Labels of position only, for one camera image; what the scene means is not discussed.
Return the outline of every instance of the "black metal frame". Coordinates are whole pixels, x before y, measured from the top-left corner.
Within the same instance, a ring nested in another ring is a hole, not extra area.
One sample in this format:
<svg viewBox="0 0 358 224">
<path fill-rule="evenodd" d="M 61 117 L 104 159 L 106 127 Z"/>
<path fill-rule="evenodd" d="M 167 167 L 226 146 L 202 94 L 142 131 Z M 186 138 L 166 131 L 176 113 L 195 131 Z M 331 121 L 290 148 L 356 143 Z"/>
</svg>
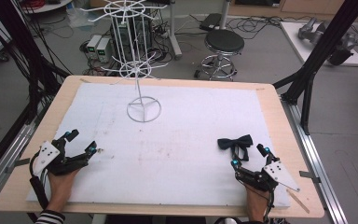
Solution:
<svg viewBox="0 0 358 224">
<path fill-rule="evenodd" d="M 324 61 L 333 53 L 337 43 L 349 30 L 357 17 L 358 0 L 345 0 L 303 66 L 291 76 L 273 84 L 275 89 L 279 89 L 292 82 L 289 90 L 282 95 L 282 100 L 290 105 L 296 105 L 298 97 L 304 92 L 304 101 L 301 111 L 301 127 L 306 134 L 310 134 L 308 127 L 310 118 L 310 98 L 316 73 L 324 64 Z"/>
</svg>

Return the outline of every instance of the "metal stool legs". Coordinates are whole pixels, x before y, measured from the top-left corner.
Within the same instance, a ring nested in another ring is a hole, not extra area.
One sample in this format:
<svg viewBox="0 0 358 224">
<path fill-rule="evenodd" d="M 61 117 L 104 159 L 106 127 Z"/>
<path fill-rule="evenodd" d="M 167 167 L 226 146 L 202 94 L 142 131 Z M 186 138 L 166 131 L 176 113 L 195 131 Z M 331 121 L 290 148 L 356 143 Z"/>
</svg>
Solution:
<svg viewBox="0 0 358 224">
<path fill-rule="evenodd" d="M 234 63 L 228 57 L 224 57 L 221 54 L 206 57 L 201 62 L 201 69 L 205 74 L 209 75 L 209 80 L 212 80 L 214 77 L 229 77 L 233 81 L 232 76 L 237 74 Z"/>
</svg>

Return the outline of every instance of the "table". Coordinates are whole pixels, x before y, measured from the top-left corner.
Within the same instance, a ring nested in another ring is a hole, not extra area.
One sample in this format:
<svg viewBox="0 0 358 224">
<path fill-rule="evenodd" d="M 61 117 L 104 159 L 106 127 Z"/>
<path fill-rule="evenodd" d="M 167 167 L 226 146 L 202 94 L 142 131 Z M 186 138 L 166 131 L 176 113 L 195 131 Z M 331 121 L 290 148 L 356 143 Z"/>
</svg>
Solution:
<svg viewBox="0 0 358 224">
<path fill-rule="evenodd" d="M 82 77 L 71 76 L 63 83 L 46 116 L 34 133 L 22 159 L 32 157 L 46 139 L 52 139 L 61 124 L 67 109 L 72 103 L 78 87 L 84 82 L 115 83 L 116 77 Z M 122 81 L 133 84 L 133 81 Z M 297 184 L 299 193 L 289 190 L 291 207 L 273 209 L 271 217 L 321 217 L 324 210 L 311 179 L 300 177 L 298 171 L 308 171 L 301 156 L 293 131 L 286 118 L 280 99 L 275 89 L 269 84 L 210 82 L 174 79 L 144 79 L 143 85 L 164 87 L 202 87 L 221 89 L 254 90 L 268 126 L 271 142 Z M 0 193 L 0 211 L 39 212 L 36 202 L 26 202 L 25 198 L 31 188 L 29 185 L 28 166 L 16 167 Z M 99 213 L 99 214 L 142 214 L 166 216 L 213 216 L 213 217 L 246 217 L 241 206 L 206 206 L 206 205 L 152 205 L 152 204 L 114 204 L 114 203 L 69 203 L 64 212 Z"/>
<path fill-rule="evenodd" d="M 41 12 L 47 12 L 51 11 L 60 7 L 65 7 L 66 5 L 70 4 L 72 0 L 61 0 L 59 4 L 45 4 L 41 8 L 37 8 L 32 10 L 31 8 L 24 8 L 23 11 L 26 14 L 34 14 L 34 13 L 41 13 Z"/>
</svg>

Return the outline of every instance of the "white metal stand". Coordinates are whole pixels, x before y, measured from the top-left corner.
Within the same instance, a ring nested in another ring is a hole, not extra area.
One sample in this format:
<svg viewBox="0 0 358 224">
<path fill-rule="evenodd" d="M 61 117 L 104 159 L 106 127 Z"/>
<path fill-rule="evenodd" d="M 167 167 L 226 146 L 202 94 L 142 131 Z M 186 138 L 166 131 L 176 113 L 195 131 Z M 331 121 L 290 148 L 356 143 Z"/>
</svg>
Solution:
<svg viewBox="0 0 358 224">
<path fill-rule="evenodd" d="M 141 0 L 136 1 L 115 1 L 110 2 L 105 0 L 107 3 L 105 7 L 98 7 L 94 9 L 83 9 L 84 11 L 94 11 L 94 10 L 103 10 L 104 14 L 93 20 L 97 21 L 103 17 L 110 16 L 111 21 L 114 27 L 113 35 L 115 37 L 115 43 L 117 47 L 118 59 L 113 57 L 113 59 L 121 64 L 121 67 L 118 70 L 105 69 L 107 71 L 118 72 L 123 78 L 134 79 L 136 83 L 136 89 L 138 90 L 139 97 L 134 99 L 127 106 L 127 114 L 134 121 L 138 122 L 148 122 L 152 121 L 161 114 L 161 104 L 159 101 L 150 96 L 143 96 L 141 94 L 141 89 L 139 85 L 139 79 L 150 76 L 152 68 L 163 67 L 167 64 L 160 66 L 151 66 L 150 62 L 155 58 L 156 52 L 152 55 L 148 55 L 147 51 L 147 42 L 146 42 L 146 32 L 145 32 L 145 17 L 150 20 L 155 18 L 150 17 L 145 14 L 146 9 L 161 9 L 164 7 L 146 7 Z M 142 27 L 139 27 L 135 22 L 135 18 L 141 18 Z M 129 39 L 131 58 L 128 60 L 128 56 L 125 54 L 123 47 L 123 40 L 121 38 L 122 30 L 121 27 L 127 28 L 127 37 Z"/>
</svg>

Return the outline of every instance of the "black stool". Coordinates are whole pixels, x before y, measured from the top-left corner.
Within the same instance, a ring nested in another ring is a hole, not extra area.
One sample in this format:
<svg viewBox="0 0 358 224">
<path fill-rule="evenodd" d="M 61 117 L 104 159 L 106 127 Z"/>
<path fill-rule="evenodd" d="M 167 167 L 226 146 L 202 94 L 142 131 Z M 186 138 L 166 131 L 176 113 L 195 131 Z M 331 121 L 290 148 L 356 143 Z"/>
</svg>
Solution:
<svg viewBox="0 0 358 224">
<path fill-rule="evenodd" d="M 214 77 L 229 77 L 237 74 L 234 63 L 226 56 L 240 54 L 245 46 L 240 35 L 229 30 L 213 30 L 205 37 L 205 46 L 207 49 L 216 53 L 206 57 L 201 62 L 201 69 L 209 75 L 209 79 Z M 200 77 L 200 71 L 196 71 L 194 77 Z"/>
</svg>

